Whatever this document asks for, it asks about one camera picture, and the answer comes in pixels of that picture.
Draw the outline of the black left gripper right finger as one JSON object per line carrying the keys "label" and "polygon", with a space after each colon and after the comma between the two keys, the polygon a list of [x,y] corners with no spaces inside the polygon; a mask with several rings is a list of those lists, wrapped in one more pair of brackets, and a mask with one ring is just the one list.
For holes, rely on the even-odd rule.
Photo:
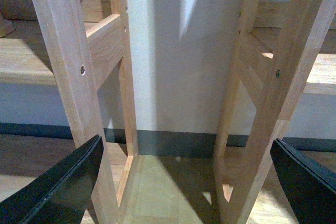
{"label": "black left gripper right finger", "polygon": [[270,155],[299,223],[335,223],[335,173],[280,139]]}

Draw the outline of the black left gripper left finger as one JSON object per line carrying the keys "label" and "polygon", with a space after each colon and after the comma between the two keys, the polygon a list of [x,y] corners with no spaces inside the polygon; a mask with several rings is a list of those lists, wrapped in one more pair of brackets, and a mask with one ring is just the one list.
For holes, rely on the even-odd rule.
{"label": "black left gripper left finger", "polygon": [[1,202],[1,223],[81,223],[104,147],[95,135],[23,189]]}

